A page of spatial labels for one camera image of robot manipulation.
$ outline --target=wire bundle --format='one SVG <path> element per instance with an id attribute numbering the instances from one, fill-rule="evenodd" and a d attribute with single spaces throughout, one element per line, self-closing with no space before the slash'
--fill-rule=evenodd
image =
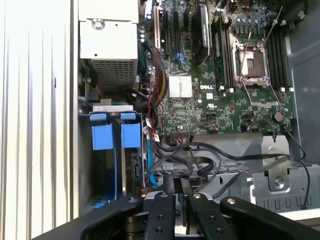
<path id="1" fill-rule="evenodd" d="M 146 39 L 143 43 L 143 48 L 150 53 L 150 57 L 155 68 L 155 82 L 158 89 L 152 88 L 149 93 L 149 97 L 155 102 L 155 105 L 158 106 L 164 99 L 169 87 L 165 67 L 159 50 L 151 40 Z"/>

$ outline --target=metal panel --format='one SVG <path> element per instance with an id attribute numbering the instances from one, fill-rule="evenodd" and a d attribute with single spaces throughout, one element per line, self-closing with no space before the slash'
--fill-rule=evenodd
<path id="1" fill-rule="evenodd" d="M 69 55 L 70 2 L 0 0 L 1 240 L 70 219 Z"/>
<path id="2" fill-rule="evenodd" d="M 309 1 L 305 19 L 286 39 L 290 74 L 294 80 L 296 112 L 306 162 L 320 159 L 320 1 Z"/>

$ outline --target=silver heatsink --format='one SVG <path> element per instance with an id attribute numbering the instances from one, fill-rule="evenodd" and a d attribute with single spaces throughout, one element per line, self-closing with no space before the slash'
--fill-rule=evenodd
<path id="1" fill-rule="evenodd" d="M 192 78 L 190 75 L 168 76 L 170 98 L 192 98 Z"/>

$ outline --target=blue tab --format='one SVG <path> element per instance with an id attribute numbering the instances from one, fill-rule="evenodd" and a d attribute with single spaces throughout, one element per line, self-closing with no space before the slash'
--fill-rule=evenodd
<path id="1" fill-rule="evenodd" d="M 114 148 L 112 125 L 92 126 L 93 150 L 108 150 Z"/>
<path id="2" fill-rule="evenodd" d="M 136 120 L 135 112 L 124 112 L 120 115 L 121 120 Z"/>
<path id="3" fill-rule="evenodd" d="M 141 147 L 141 125 L 122 124 L 121 125 L 121 145 L 123 148 L 140 148 Z"/>
<path id="4" fill-rule="evenodd" d="M 106 121 L 107 120 L 107 114 L 105 113 L 92 113 L 90 114 L 90 121 Z"/>

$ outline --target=chip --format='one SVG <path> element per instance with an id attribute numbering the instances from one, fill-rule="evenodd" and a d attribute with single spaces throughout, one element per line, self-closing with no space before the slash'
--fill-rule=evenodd
<path id="1" fill-rule="evenodd" d="M 219 126 L 220 126 L 220 127 L 225 127 L 225 126 L 226 126 L 226 120 L 220 119 L 220 120 L 219 120 Z"/>
<path id="2" fill-rule="evenodd" d="M 192 117 L 191 117 L 191 123 L 192 123 L 192 124 L 196 124 L 197 121 L 198 121 L 198 119 L 197 119 L 196 116 L 192 116 Z"/>

